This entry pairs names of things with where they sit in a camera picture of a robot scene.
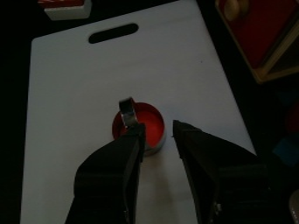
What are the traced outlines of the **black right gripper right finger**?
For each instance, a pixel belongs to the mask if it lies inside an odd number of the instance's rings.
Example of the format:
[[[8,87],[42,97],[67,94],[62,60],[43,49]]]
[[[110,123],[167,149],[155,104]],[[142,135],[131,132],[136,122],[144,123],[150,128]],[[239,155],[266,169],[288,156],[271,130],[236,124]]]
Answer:
[[[186,122],[172,122],[199,224],[266,224],[267,168],[251,152]]]

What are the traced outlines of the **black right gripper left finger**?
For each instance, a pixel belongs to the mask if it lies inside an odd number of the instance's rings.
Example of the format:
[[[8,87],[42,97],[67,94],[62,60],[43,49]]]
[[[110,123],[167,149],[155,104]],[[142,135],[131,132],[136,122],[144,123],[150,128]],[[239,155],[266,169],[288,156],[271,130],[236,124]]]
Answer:
[[[136,224],[136,196],[146,149],[138,124],[79,166],[64,224]]]

